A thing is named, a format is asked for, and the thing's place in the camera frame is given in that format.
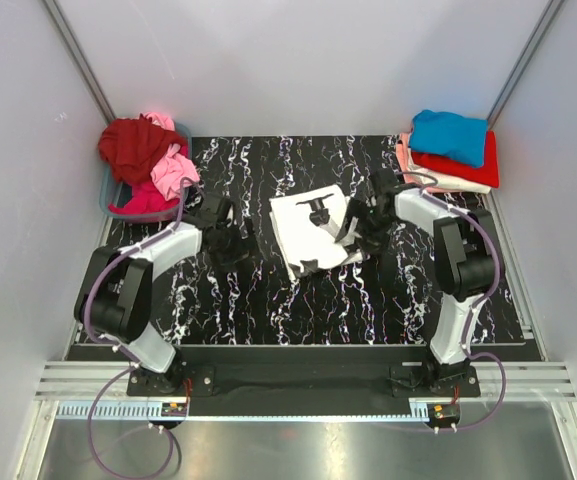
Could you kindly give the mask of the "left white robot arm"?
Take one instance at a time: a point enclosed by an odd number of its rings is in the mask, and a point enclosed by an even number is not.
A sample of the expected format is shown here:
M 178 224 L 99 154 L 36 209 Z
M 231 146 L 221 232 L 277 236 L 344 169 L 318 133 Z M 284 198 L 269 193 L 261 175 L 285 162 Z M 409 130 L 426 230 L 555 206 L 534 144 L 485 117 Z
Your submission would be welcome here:
M 254 223 L 228 197 L 207 194 L 164 229 L 133 245 L 91 255 L 74 306 L 89 339 L 123 353 L 130 366 L 177 389 L 186 382 L 180 350 L 152 324 L 154 282 L 181 261 L 205 253 L 224 272 L 259 252 Z

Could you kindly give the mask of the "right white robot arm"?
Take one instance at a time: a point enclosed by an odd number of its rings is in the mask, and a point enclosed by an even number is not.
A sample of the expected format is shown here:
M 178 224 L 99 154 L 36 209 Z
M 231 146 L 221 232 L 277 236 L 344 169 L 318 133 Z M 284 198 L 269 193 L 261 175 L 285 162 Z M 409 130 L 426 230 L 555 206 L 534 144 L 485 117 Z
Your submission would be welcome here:
M 467 377 L 476 320 L 503 273 L 496 227 L 489 211 L 449 204 L 428 193 L 426 185 L 401 183 L 402 176 L 387 169 L 371 174 L 372 195 L 348 199 L 336 241 L 378 255 L 388 248 L 396 224 L 432 237 L 434 275 L 442 291 L 438 324 L 421 367 L 407 380 L 391 382 L 409 390 L 454 388 Z

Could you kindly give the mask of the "white t shirt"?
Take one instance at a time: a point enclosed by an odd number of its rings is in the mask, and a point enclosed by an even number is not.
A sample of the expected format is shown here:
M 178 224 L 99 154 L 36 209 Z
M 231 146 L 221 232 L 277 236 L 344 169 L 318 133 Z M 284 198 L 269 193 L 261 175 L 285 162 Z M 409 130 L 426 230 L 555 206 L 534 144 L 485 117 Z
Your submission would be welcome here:
M 336 241 L 346 209 L 337 185 L 270 200 L 273 232 L 292 281 L 365 259 L 356 244 Z

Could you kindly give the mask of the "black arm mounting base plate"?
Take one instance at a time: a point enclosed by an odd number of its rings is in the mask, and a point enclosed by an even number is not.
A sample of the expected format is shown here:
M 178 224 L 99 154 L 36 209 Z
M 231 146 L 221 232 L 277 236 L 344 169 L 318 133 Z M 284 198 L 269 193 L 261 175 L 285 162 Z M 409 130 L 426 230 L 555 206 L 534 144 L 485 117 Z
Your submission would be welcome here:
M 341 418 L 407 414 L 409 401 L 470 400 L 481 395 L 475 369 L 458 385 L 420 384 L 423 346 L 184 346 L 171 374 L 138 370 L 130 397 L 190 395 L 190 415 Z

